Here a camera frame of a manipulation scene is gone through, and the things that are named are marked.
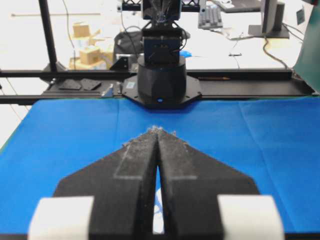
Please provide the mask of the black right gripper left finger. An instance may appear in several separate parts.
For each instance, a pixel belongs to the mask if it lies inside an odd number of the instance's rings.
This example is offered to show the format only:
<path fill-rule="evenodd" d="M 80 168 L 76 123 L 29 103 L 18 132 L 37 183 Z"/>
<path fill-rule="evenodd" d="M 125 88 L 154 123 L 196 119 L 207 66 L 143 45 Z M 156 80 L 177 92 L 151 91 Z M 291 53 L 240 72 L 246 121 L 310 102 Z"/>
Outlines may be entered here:
<path fill-rule="evenodd" d="M 148 131 L 62 178 L 40 199 L 30 240 L 133 240 L 152 231 L 158 135 Z"/>

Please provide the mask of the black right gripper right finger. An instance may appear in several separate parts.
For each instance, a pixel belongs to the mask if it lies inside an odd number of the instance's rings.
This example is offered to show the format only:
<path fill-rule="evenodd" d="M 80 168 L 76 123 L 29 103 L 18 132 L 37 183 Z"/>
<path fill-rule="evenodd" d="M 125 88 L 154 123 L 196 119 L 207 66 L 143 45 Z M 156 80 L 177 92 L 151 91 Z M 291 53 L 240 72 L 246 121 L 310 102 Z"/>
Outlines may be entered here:
<path fill-rule="evenodd" d="M 235 168 L 161 130 L 157 134 L 164 223 L 178 240 L 282 240 L 272 196 Z"/>

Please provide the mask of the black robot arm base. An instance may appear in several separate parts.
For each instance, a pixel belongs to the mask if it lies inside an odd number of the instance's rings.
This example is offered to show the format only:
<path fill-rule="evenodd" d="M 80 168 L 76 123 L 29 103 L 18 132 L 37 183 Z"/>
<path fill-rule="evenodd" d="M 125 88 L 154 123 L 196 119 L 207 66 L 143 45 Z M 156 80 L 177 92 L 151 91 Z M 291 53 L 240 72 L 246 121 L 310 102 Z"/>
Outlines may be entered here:
<path fill-rule="evenodd" d="M 186 31 L 176 24 L 180 0 L 144 0 L 141 13 L 144 54 L 137 59 L 137 73 L 125 79 L 122 95 L 147 108 L 179 108 L 201 96 L 200 81 L 187 75 L 180 55 Z"/>

